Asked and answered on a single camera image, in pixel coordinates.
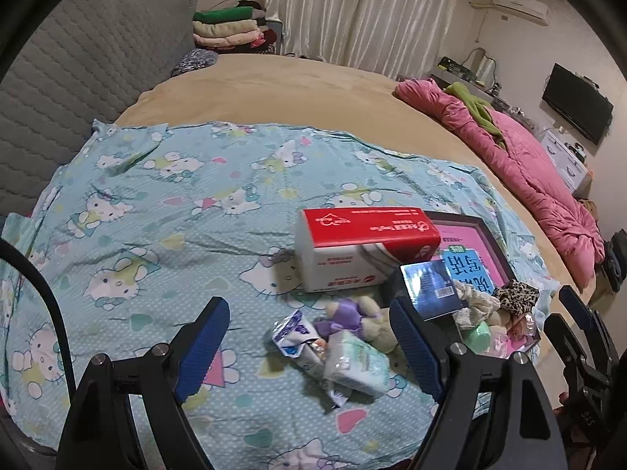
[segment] light blue blanket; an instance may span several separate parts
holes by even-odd
[[[284,125],[94,129],[32,218],[11,214],[2,236],[51,285],[77,379],[95,353],[142,354],[212,296],[228,301],[230,329],[184,405],[218,470],[383,468],[411,457],[432,419],[434,403],[402,354],[392,355],[386,396],[355,394],[331,410],[269,341],[295,307],[313,318],[332,298],[300,289],[290,249],[301,208],[407,205],[480,216],[518,279],[542,290],[536,318],[548,312],[556,284],[533,235],[475,167]],[[68,410],[56,336],[32,287],[4,262],[0,278],[0,392],[24,433],[56,447]],[[133,407],[155,468],[141,401]]]

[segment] air conditioner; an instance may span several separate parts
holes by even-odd
[[[494,0],[497,10],[548,26],[549,6],[538,0]]]

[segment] barcode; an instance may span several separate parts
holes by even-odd
[[[440,288],[435,291],[435,296],[439,299],[442,297],[448,297],[455,293],[455,288],[452,286],[447,286],[446,288]]]

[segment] red and white tissue package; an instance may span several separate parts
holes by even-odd
[[[381,284],[400,265],[429,261],[440,232],[420,208],[302,210],[296,256],[307,292]]]

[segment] white drawer cabinet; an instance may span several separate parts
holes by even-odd
[[[559,176],[562,177],[570,192],[577,191],[585,183],[588,175],[585,166],[550,131],[546,131],[542,140],[542,147],[553,161]]]

